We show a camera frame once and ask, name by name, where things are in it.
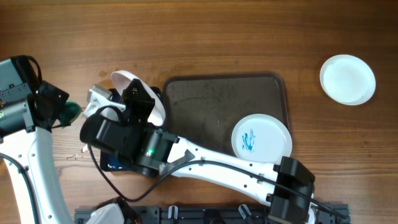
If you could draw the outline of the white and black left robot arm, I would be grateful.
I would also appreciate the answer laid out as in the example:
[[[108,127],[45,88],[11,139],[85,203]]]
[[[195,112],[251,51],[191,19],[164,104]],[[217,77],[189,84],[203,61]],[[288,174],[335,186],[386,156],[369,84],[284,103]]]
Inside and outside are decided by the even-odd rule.
[[[55,122],[69,94],[42,78],[29,55],[1,61],[1,158],[7,164],[22,223],[73,223],[53,160]]]

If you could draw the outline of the green and yellow sponge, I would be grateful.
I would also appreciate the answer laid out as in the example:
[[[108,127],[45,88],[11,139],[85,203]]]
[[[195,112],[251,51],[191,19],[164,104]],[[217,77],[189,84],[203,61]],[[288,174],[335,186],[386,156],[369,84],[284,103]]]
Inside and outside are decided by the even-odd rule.
[[[74,101],[67,101],[60,113],[59,121],[61,127],[70,126],[79,117],[82,111],[81,106]]]

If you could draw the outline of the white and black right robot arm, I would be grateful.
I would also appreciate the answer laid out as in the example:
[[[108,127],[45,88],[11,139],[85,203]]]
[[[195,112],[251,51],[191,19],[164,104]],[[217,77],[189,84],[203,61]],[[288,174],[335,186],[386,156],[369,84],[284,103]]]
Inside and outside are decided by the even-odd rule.
[[[315,221],[315,178],[298,160],[249,162],[163,131],[163,104],[138,79],[122,89],[118,102],[110,91],[93,86],[83,114],[81,141],[131,171],[160,180],[174,175],[222,185],[268,206],[268,217],[275,222]]]

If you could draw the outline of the white plate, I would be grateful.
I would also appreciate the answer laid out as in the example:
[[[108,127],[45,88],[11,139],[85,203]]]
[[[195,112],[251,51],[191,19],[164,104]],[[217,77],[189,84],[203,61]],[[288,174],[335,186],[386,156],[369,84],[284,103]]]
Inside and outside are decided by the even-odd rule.
[[[332,100],[348,106],[369,101],[376,91],[376,78],[370,66],[353,55],[335,55],[320,69],[320,85]]]
[[[231,134],[235,155],[243,160],[280,164],[292,153],[292,137],[278,119],[251,114],[237,122]]]
[[[149,123],[152,123],[154,126],[162,126],[166,118],[165,108],[155,92],[144,81],[142,81],[139,77],[135,76],[131,72],[118,70],[111,74],[111,81],[120,95],[122,95],[123,91],[133,80],[139,80],[142,83],[144,89],[148,92],[149,96],[155,100],[155,105],[147,121]]]

